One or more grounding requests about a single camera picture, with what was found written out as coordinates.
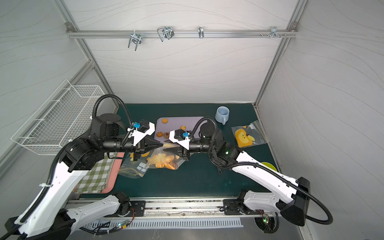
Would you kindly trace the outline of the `resealable bag table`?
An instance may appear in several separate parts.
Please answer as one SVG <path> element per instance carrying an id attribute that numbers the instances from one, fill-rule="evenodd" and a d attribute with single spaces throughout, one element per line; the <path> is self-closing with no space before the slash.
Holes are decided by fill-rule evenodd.
<path id="1" fill-rule="evenodd" d="M 146 168 L 178 170 L 186 160 L 186 158 L 166 152 L 163 149 L 156 149 L 152 155 L 147 158 Z"/>

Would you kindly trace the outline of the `clear resealable bag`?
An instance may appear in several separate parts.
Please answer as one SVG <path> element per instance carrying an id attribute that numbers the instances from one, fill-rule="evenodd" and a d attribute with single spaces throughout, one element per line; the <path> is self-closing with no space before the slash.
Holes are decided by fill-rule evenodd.
<path id="1" fill-rule="evenodd" d="M 243 149 L 268 143 L 259 120 L 253 121 L 246 126 L 231 127 L 231 129 L 239 148 Z"/>

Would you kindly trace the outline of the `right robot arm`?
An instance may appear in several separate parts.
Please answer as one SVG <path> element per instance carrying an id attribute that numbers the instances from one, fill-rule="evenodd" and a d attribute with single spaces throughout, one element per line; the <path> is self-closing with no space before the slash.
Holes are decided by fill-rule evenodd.
<path id="1" fill-rule="evenodd" d="M 176 144 L 168 150 L 175 155 L 187 158 L 192 154 L 206 153 L 219 172 L 232 170 L 270 191 L 269 194 L 242 191 L 236 203 L 236 209 L 241 214 L 262 210 L 274 212 L 301 227 L 307 220 L 321 225 L 333 223 L 330 210 L 310 193 L 309 180 L 285 176 L 225 141 L 222 131 L 211 117 L 198 120 L 191 131 L 171 131 L 169 141 Z"/>

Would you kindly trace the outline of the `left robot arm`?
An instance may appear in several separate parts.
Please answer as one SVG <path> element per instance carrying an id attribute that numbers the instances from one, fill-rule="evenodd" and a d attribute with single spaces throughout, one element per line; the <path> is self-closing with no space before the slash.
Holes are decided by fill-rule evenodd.
<path id="1" fill-rule="evenodd" d="M 133 212 L 130 199 L 123 193 L 109 195 L 79 209 L 65 209 L 64 203 L 95 164 L 112 153 L 131 153 L 134 158 L 159 148 L 152 137 L 155 125 L 146 120 L 125 125 L 116 114 L 98 115 L 103 95 L 95 102 L 90 127 L 68 142 L 55 156 L 40 194 L 18 217 L 8 219 L 7 233 L 20 240 L 65 240 L 77 229 L 101 217 Z"/>

